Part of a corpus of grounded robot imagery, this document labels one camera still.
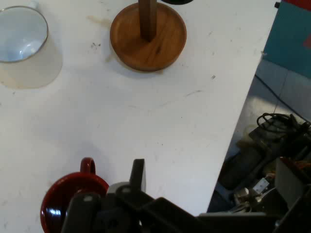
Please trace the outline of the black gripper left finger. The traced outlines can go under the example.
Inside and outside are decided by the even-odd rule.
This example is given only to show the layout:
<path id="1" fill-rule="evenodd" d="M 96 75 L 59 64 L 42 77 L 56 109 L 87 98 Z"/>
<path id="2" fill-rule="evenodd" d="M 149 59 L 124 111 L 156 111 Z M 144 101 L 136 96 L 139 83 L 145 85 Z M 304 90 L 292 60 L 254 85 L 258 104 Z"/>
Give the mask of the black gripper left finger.
<path id="1" fill-rule="evenodd" d="M 62 233 L 91 233 L 94 219 L 101 206 L 97 193 L 78 193 L 71 199 L 61 229 Z"/>

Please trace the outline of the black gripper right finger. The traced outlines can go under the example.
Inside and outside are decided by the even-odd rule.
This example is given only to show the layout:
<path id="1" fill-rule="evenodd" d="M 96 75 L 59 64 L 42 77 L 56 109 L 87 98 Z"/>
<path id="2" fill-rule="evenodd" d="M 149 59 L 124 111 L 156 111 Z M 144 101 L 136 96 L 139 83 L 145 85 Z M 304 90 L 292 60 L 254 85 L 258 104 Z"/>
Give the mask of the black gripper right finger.
<path id="1" fill-rule="evenodd" d="M 107 211 L 109 218 L 130 217 L 155 218 L 155 200 L 145 193 L 145 160 L 135 159 L 129 181 L 111 185 L 107 192 Z"/>

